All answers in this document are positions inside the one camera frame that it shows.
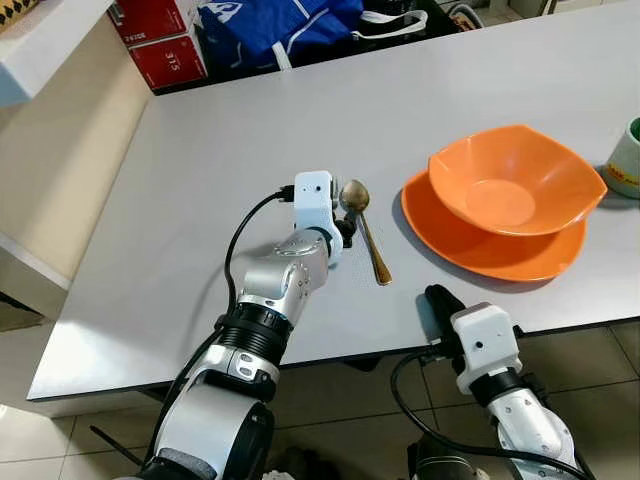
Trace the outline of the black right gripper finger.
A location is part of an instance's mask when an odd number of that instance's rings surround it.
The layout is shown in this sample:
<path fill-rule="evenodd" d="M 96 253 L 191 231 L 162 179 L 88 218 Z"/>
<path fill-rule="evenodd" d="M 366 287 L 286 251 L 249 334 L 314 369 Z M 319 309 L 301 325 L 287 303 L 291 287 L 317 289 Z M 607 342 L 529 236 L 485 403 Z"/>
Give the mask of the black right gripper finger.
<path fill-rule="evenodd" d="M 431 317 L 439 330 L 440 339 L 445 344 L 460 342 L 452 317 L 465 310 L 466 306 L 458 300 L 444 285 L 428 285 L 425 288 L 425 300 L 431 310 Z"/>

